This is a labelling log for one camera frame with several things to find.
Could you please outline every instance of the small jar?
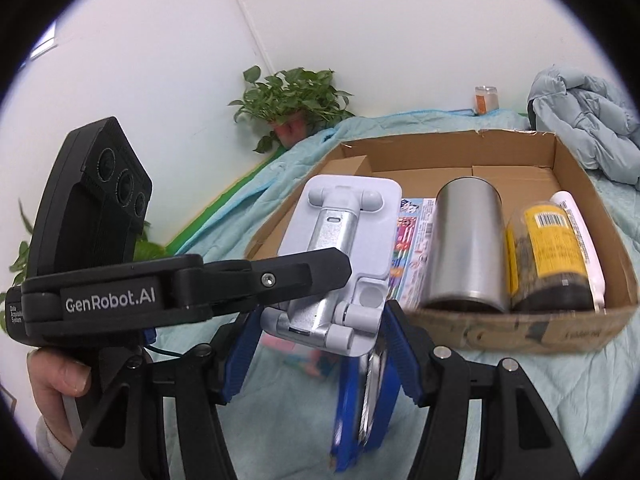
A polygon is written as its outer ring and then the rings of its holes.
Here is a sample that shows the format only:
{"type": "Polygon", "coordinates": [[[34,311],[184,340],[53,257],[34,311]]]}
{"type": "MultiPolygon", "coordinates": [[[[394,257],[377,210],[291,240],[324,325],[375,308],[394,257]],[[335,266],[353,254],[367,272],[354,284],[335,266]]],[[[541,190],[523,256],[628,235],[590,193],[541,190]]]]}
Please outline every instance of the small jar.
{"type": "Polygon", "coordinates": [[[506,238],[512,311],[593,310],[587,269],[564,209],[538,202],[518,210],[506,238]]]}
{"type": "Polygon", "coordinates": [[[498,91],[495,86],[476,86],[476,109],[478,115],[484,115],[500,108],[498,91]]]}

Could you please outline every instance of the metal cup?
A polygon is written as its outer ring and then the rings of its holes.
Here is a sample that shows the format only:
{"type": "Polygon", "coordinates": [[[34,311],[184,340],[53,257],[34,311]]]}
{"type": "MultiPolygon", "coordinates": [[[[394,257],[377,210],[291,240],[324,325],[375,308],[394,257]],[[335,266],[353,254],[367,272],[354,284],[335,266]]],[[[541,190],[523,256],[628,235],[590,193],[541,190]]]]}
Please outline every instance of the metal cup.
{"type": "Polygon", "coordinates": [[[487,181],[457,178],[438,193],[420,306],[508,312],[502,204],[487,181]]]}

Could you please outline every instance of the green wall trim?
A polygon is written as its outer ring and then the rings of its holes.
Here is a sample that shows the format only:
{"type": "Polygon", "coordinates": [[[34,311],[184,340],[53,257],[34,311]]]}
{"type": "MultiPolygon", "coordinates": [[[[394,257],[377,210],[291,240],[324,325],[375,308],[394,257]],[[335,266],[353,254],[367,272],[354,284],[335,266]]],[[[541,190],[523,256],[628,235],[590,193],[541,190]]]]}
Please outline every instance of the green wall trim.
{"type": "Polygon", "coordinates": [[[166,252],[168,254],[175,254],[180,247],[182,247],[185,242],[191,238],[198,229],[200,229],[204,223],[211,218],[213,213],[215,213],[218,209],[220,209],[223,205],[225,205],[229,199],[233,195],[238,192],[238,190],[244,186],[247,182],[249,182],[254,176],[258,174],[260,170],[262,170],[268,164],[271,164],[274,160],[276,160],[280,155],[286,152],[282,145],[278,146],[278,149],[271,155],[267,160],[265,160],[260,166],[255,168],[251,173],[246,174],[240,180],[238,180],[233,186],[227,189],[223,194],[221,194],[216,201],[208,206],[198,217],[191,222],[187,227],[185,227],[173,240],[169,242],[166,247],[166,252]]]}

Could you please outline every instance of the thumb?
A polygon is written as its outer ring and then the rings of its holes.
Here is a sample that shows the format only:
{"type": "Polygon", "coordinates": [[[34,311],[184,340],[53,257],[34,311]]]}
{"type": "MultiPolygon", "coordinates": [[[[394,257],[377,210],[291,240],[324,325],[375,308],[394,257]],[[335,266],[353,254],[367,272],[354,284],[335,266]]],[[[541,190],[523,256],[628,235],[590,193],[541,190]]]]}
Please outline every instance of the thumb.
{"type": "Polygon", "coordinates": [[[91,386],[91,368],[58,350],[41,348],[27,358],[33,398],[51,433],[68,449],[76,444],[62,395],[81,397],[91,386]]]}

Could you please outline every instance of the black cable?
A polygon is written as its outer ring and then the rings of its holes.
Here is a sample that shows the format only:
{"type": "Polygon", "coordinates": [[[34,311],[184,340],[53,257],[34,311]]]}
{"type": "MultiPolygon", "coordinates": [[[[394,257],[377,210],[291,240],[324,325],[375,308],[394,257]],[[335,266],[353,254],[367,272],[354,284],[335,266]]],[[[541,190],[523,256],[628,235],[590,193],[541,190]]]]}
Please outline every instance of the black cable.
{"type": "Polygon", "coordinates": [[[169,357],[182,357],[182,354],[178,354],[178,352],[171,352],[170,350],[163,350],[161,348],[155,347],[153,345],[146,345],[145,348],[155,354],[160,355],[168,355],[169,357]]]}

